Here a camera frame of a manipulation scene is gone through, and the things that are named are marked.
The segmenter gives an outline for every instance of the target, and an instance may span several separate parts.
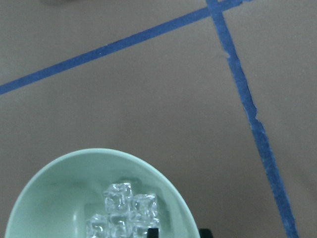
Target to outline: ice cube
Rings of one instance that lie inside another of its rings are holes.
[[[133,226],[133,238],[147,238],[149,228],[159,228],[159,220],[136,222]]]
[[[111,238],[129,238],[132,234],[128,214],[110,214],[109,228]]]
[[[129,198],[132,197],[131,184],[114,183],[104,191],[105,208],[108,214],[129,211]]]
[[[106,217],[95,214],[86,222],[87,238],[107,238]]]
[[[151,221],[157,215],[157,198],[154,194],[138,194],[131,198],[131,219],[133,221]]]

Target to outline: blue painter's tape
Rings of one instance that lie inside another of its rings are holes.
[[[199,21],[199,20],[204,19],[206,17],[210,17],[210,14],[209,14],[207,7],[199,9],[199,10],[191,12],[191,13],[188,13],[184,16],[181,16],[181,17],[176,18],[174,20],[165,22],[161,25],[155,26],[153,28],[142,31],[142,32],[137,33],[135,35],[129,36],[129,37],[124,38],[122,40],[119,40],[117,42],[114,42],[114,43],[108,44],[106,46],[97,48],[95,50],[89,51],[89,52],[84,53],[82,55],[76,56],[74,58],[71,58],[71,59],[65,60],[63,62],[54,64],[50,67],[44,68],[44,69],[39,70],[37,72],[31,73],[29,75],[26,75],[24,77],[21,77],[19,79],[16,79],[14,81],[9,82],[9,83],[0,85],[0,95],[7,93],[7,92],[10,92],[12,90],[21,88],[21,87],[26,86],[28,84],[34,83],[34,82],[39,81],[41,79],[50,77],[54,74],[71,69],[73,67],[79,66],[81,64],[90,62],[92,60],[96,60],[100,57],[103,57],[103,56],[112,54],[114,52],[120,51],[120,50],[125,49],[127,47],[136,45],[138,43],[141,43],[141,42],[146,41],[148,39],[162,35],[162,34],[167,33],[169,31],[175,30],[177,28],[186,26],[188,24]]]
[[[211,17],[216,26],[221,44],[224,50],[229,54],[228,63],[232,71],[239,95],[246,111],[251,130],[258,147],[258,151],[265,169],[266,176],[274,194],[281,219],[289,238],[298,238],[295,219],[291,210],[289,198],[287,196],[284,183],[279,174],[274,154],[269,144],[268,137],[262,123],[257,119],[257,108],[253,102],[247,79],[241,67],[237,56],[230,32],[226,26],[222,11],[231,8],[231,6],[240,4],[241,1],[227,0],[223,3],[217,0],[206,0]]]

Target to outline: bowl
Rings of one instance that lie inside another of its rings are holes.
[[[85,238],[86,220],[104,210],[103,191],[121,182],[130,182],[134,194],[157,195],[160,238],[200,237],[184,199],[158,170],[121,151],[85,149],[34,175],[13,207],[5,238]]]

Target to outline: dark object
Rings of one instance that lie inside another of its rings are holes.
[[[159,238],[159,229],[149,228],[147,238]]]
[[[213,238],[211,230],[209,229],[199,229],[200,238]]]

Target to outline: gray surface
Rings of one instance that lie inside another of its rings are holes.
[[[47,3],[2,1],[0,84],[206,5]],[[254,0],[225,13],[302,237],[313,237],[317,224],[316,48],[307,46],[316,40],[305,30],[316,29],[308,22],[314,9],[313,1]],[[210,18],[1,95],[0,113],[0,236],[15,199],[41,167],[71,151],[103,147],[165,174],[198,227],[211,228],[215,238],[286,237]]]
[[[257,0],[225,13],[302,238],[317,227],[316,11],[315,0]]]

